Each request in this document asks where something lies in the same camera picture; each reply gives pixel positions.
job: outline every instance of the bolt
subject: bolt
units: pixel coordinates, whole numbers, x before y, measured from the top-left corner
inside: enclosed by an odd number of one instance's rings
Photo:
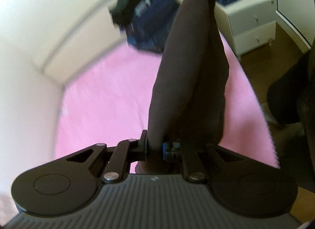
[[[119,178],[119,174],[116,172],[107,172],[104,175],[104,178],[108,181],[113,181],[113,180],[117,180]]]
[[[206,175],[202,172],[194,172],[189,175],[191,180],[200,181],[206,178]]]

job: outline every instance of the wall trim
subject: wall trim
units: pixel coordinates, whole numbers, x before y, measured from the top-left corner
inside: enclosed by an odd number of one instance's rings
[[[305,53],[311,49],[311,45],[303,37],[303,35],[291,24],[291,22],[286,19],[278,10],[277,13],[277,23],[281,26],[282,29],[291,37],[299,49]]]

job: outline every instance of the dark brown garment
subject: dark brown garment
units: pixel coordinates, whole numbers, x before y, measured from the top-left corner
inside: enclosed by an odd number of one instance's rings
[[[214,17],[215,0],[184,0],[168,36],[149,110],[148,161],[137,173],[169,173],[166,138],[195,146],[223,134],[229,64]]]

